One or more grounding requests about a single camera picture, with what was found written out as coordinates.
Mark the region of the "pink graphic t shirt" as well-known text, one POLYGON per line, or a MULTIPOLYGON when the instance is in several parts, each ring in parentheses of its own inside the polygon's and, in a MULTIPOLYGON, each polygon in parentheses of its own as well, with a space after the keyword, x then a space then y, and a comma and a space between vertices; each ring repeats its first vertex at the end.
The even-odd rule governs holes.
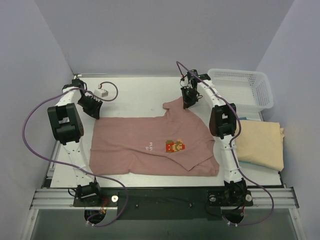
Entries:
POLYGON ((89 167, 96 175, 212 177, 219 173, 214 138, 178 98, 162 105, 163 116, 96 120, 89 167))

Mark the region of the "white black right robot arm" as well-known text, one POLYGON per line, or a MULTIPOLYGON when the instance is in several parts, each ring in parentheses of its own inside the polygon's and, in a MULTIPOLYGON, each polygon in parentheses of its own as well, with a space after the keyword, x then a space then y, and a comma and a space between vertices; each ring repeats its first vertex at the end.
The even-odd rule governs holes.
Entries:
POLYGON ((252 196, 241 174, 236 153, 236 106, 228 103, 215 89, 208 74, 187 73, 180 80, 183 108, 187 109, 204 98, 211 107, 208 128, 215 140, 223 163, 224 190, 219 195, 211 195, 221 206, 249 206, 252 196))

